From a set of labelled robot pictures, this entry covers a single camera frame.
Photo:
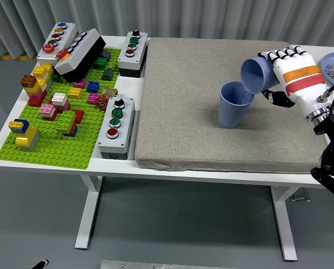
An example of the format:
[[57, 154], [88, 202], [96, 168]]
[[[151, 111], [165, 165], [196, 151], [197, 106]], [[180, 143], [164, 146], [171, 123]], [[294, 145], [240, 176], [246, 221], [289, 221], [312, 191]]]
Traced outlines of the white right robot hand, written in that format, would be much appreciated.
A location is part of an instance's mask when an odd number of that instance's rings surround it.
[[311, 54], [298, 45], [258, 54], [273, 65], [286, 96], [301, 108], [303, 117], [330, 105], [317, 99], [326, 90], [325, 80]]

